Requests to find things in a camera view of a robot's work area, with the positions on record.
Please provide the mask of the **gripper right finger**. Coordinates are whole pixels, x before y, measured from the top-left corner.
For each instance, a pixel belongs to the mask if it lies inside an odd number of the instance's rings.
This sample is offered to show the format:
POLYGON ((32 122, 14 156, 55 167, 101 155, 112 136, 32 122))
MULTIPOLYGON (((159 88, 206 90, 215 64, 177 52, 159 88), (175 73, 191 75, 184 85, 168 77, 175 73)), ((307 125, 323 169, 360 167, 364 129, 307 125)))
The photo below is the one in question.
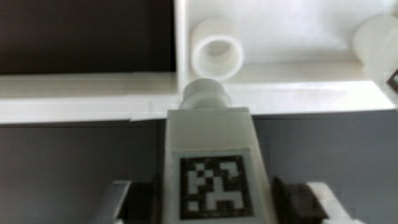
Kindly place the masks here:
POLYGON ((286 183, 275 177, 271 197, 279 224, 362 224, 323 182, 286 183))

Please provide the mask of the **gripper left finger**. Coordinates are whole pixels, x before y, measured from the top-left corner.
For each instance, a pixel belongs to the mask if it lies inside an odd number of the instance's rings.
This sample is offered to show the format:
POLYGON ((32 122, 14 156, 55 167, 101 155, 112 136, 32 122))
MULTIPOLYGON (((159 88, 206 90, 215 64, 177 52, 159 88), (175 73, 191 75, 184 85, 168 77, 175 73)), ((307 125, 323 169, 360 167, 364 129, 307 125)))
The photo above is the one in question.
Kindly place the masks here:
POLYGON ((158 192, 152 182, 112 182, 87 224, 158 224, 158 192))

